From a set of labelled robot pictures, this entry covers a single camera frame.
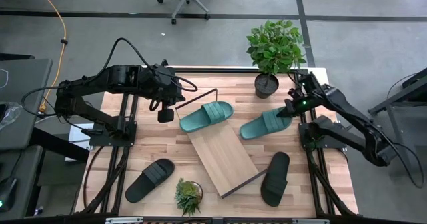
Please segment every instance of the potted plant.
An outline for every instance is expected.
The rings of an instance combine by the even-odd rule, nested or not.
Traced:
[[[306,62],[299,46],[302,36],[291,21],[267,21],[260,28],[252,28],[246,38],[250,42],[246,53],[251,55],[252,65],[258,65],[262,72],[255,78],[255,94],[259,98],[267,98],[278,89],[275,74],[288,73],[293,65],[300,67]]]
[[[197,209],[200,212],[199,204],[203,199],[203,189],[199,183],[194,181],[184,181],[180,179],[176,186],[175,200],[178,202],[178,209],[182,209],[184,216],[192,216]]]

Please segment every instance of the black slide sandal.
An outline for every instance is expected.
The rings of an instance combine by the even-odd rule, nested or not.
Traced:
[[[142,171],[142,174],[126,190],[125,196],[130,203],[141,201],[150,191],[162,184],[175,170],[175,164],[169,159],[159,159]]]
[[[277,207],[285,191],[288,174],[289,156],[278,152],[274,154],[261,184],[261,197],[270,206]]]

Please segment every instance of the orange cable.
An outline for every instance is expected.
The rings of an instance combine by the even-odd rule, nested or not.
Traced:
[[[51,0],[47,0],[47,1],[54,8],[54,10],[56,11],[56,14],[58,15],[59,19],[62,22],[62,26],[64,28],[64,38],[63,38],[63,40],[66,42],[66,40],[67,40],[67,28],[65,26],[64,20],[62,19],[61,14],[59,14],[58,10],[56,9],[55,5],[51,2]],[[61,71],[62,57],[64,55],[65,46],[66,46],[66,43],[62,43],[62,50],[61,50],[61,54],[59,56],[58,71],[56,72],[55,80],[53,80],[53,83],[52,83],[51,86],[54,86],[56,84],[57,80],[58,80],[59,72]],[[52,89],[49,89],[47,91],[46,99],[49,97],[49,95],[51,93],[51,90]],[[43,100],[43,102],[40,105],[39,111],[44,112],[45,110],[46,110],[46,100]]]

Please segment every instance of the floor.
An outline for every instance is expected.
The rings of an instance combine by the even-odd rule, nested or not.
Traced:
[[[201,1],[211,9],[209,21],[200,18],[201,15],[190,15],[202,13],[192,3],[185,4],[182,10],[185,15],[173,26],[169,14],[178,0],[165,0],[162,5],[155,0],[52,0],[60,11],[71,14],[78,11],[80,16],[64,18],[69,44],[59,80],[96,74],[118,37],[130,39],[150,63],[167,59],[171,65],[250,66],[245,36],[266,19],[294,20],[310,46],[306,48],[308,66],[325,67],[331,85],[345,93],[347,100],[364,113],[384,100],[397,80],[426,67],[427,0]],[[0,0],[0,9],[52,11],[46,0]],[[82,17],[85,16],[82,12],[110,14]],[[62,36],[57,17],[0,16],[0,52],[32,54],[57,63]],[[139,61],[129,47],[119,45],[111,63],[139,64]],[[102,95],[87,100],[100,107]],[[49,101],[54,102],[55,96],[51,95]],[[82,122],[78,118],[72,121]],[[55,119],[39,126],[54,134],[69,130]],[[425,222],[425,189],[416,189],[407,177],[391,178],[388,168],[371,165],[357,151],[348,150],[348,157],[361,214]],[[50,160],[58,161],[61,162],[55,157]],[[41,198],[44,214],[68,213],[74,196],[72,190],[77,186],[61,180],[46,182],[51,185]],[[61,189],[70,193],[67,203],[56,201],[55,196],[64,193]]]

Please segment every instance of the wooden table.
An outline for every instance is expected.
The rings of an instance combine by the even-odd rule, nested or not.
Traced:
[[[319,82],[328,82],[324,69],[314,69]],[[218,88],[218,101],[227,101],[234,107],[234,114],[228,119],[233,130],[238,135],[239,128],[244,123],[261,115],[262,111],[284,106],[284,99],[290,98],[288,89],[294,84],[287,75],[278,75],[279,89],[267,99],[259,99],[254,94],[254,78],[257,74],[247,73],[178,73],[179,76],[193,81],[198,87],[197,93],[183,92],[187,100],[193,99],[213,88]],[[101,110],[118,115],[122,95],[105,93]],[[188,113],[200,108],[204,103],[214,101],[214,95],[209,95],[199,101],[189,104],[179,110],[182,118]],[[241,140],[251,160],[259,171],[264,170],[272,155],[283,151],[290,156],[288,170],[288,186],[282,202],[278,207],[266,205],[260,195],[260,185],[264,175],[252,181],[230,196],[221,199],[209,175],[203,167],[189,137],[179,128],[179,119],[170,123],[158,123],[157,111],[148,109],[149,101],[140,98],[136,115],[138,122],[137,140],[131,148],[127,164],[126,178],[121,201],[120,215],[139,216],[181,216],[181,210],[176,208],[174,200],[175,186],[179,178],[196,181],[204,190],[201,203],[201,213],[204,217],[315,217],[312,189],[308,175],[306,153],[300,147],[298,123],[295,118],[292,124],[283,131],[260,137],[254,140]],[[332,120],[335,113],[323,107],[316,109],[318,116],[325,115]],[[344,156],[335,149],[325,149],[325,160],[331,186],[341,197],[342,201],[355,213],[358,212],[354,198],[350,173]],[[87,183],[87,197],[92,200],[105,182],[111,148],[106,147],[93,164]],[[153,190],[139,203],[130,203],[124,197],[125,190],[136,180],[151,162],[168,158],[175,163],[175,172],[158,188]],[[324,191],[320,186],[322,207],[326,210]],[[82,189],[76,206],[76,211],[83,209]],[[115,193],[115,185],[110,195],[109,210]]]

